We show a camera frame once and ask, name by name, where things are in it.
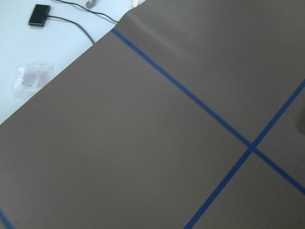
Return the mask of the clear plastic bag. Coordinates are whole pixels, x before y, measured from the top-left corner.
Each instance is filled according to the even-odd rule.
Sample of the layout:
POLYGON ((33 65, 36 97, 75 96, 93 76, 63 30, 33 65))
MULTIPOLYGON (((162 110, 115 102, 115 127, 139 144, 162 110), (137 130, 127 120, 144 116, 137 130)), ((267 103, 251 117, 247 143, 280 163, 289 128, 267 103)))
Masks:
POLYGON ((13 93, 17 98, 28 100, 41 90, 54 76, 50 62, 25 62, 17 68, 13 93))

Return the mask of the small black box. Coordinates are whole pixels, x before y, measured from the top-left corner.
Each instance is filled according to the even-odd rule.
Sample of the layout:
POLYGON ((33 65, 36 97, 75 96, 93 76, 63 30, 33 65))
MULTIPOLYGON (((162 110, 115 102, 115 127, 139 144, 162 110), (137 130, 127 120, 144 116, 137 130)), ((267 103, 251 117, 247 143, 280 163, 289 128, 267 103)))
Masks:
POLYGON ((50 5, 36 4, 32 11, 28 24, 34 27, 44 27, 50 10, 50 5))

